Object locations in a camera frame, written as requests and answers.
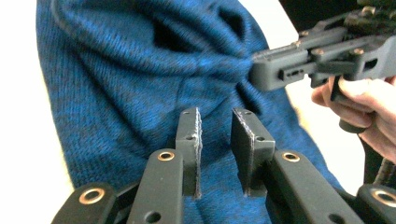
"blue sweater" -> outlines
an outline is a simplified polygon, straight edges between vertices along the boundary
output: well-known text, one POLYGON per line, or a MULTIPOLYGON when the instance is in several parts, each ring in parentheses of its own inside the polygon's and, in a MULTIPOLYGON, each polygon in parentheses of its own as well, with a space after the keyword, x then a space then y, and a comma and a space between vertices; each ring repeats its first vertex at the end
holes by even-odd
POLYGON ((302 152, 334 185, 284 90, 248 82, 267 48, 236 0, 37 0, 38 51, 53 119, 75 187, 138 180, 175 136, 180 112, 203 121, 201 200, 185 223, 263 223, 263 198, 245 198, 230 150, 232 109, 259 117, 278 148, 302 152))

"screw hole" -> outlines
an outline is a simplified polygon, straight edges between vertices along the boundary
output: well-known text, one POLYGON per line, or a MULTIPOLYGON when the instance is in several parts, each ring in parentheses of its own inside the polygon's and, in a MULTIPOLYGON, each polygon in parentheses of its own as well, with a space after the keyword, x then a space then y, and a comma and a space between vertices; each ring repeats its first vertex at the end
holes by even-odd
POLYGON ((344 224, 345 223, 344 219, 336 214, 330 214, 329 220, 336 224, 344 224))
POLYGON ((365 70, 373 69, 376 66, 377 63, 378 63, 378 59, 374 59, 374 60, 371 60, 369 62, 366 62, 364 64, 364 69, 365 70))
POLYGON ((92 192, 87 193, 85 195, 85 198, 88 199, 88 200, 92 200, 92 199, 96 198, 97 196, 99 196, 99 192, 98 191, 92 191, 92 192))
POLYGON ((186 139, 187 139, 187 140, 192 140, 192 139, 195 139, 195 137, 192 136, 192 135, 189 135, 189 136, 186 137, 186 139))
POLYGON ((162 154, 161 158, 163 158, 163 159, 171 158, 171 154, 168 154, 168 153, 162 154))
POLYGON ((161 214, 158 212, 150 212, 146 215, 147 223, 156 223, 161 219, 161 214))
POLYGON ((378 197, 382 198, 383 200, 387 201, 387 202, 394 202, 395 200, 390 197, 388 194, 384 194, 384 193, 379 193, 378 197))
POLYGON ((264 137, 260 137, 260 136, 258 136, 258 137, 256 137, 256 140, 257 140, 257 141, 259 141, 259 142, 262 142, 262 141, 264 141, 264 140, 265 140, 265 138, 264 138, 264 137))
POLYGON ((296 159, 296 157, 294 155, 286 155, 285 157, 290 159, 290 160, 296 159))

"metal grommet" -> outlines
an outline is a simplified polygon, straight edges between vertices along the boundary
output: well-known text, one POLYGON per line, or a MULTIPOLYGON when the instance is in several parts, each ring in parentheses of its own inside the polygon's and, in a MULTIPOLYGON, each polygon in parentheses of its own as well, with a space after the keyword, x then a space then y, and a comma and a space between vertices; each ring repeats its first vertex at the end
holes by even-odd
POLYGON ((282 154, 282 158, 286 161, 297 162, 300 160, 300 157, 291 152, 285 152, 282 154))
POLYGON ((372 189, 372 196, 382 204, 389 207, 396 207, 396 195, 386 192, 382 189, 372 189))
POLYGON ((99 202, 105 196, 105 190, 94 188, 94 189, 86 189, 79 196, 78 201, 82 204, 93 204, 99 202))
POLYGON ((160 153, 160 155, 158 155, 158 160, 160 160, 160 161, 171 161, 174 157, 175 157, 175 153, 169 152, 169 151, 165 151, 165 152, 160 153))

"black mechanical arm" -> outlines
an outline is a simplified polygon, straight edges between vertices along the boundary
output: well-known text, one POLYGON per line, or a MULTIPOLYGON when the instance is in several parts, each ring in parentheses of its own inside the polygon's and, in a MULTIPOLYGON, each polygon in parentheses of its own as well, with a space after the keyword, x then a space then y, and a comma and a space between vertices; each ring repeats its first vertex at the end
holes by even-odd
MULTIPOLYGON (((300 32, 298 41, 279 49, 269 49, 253 55, 249 78, 261 91, 271 91, 296 82, 308 74, 311 87, 337 76, 332 101, 344 99, 338 79, 360 80, 396 75, 396 1, 358 1, 376 7, 364 7, 300 32)), ((343 121, 347 132, 364 129, 343 121)))

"knit fabric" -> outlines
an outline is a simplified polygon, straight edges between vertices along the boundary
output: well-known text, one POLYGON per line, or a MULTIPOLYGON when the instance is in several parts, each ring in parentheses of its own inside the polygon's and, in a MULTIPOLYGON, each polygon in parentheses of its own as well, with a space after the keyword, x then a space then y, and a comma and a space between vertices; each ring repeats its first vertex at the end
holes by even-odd
POLYGON ((263 223, 264 198, 245 198, 230 150, 232 109, 256 113, 278 148, 305 154, 334 185, 284 90, 248 82, 251 54, 267 48, 232 0, 38 0, 36 30, 53 119, 75 187, 138 180, 175 137, 182 110, 203 121, 201 200, 185 223, 263 223))

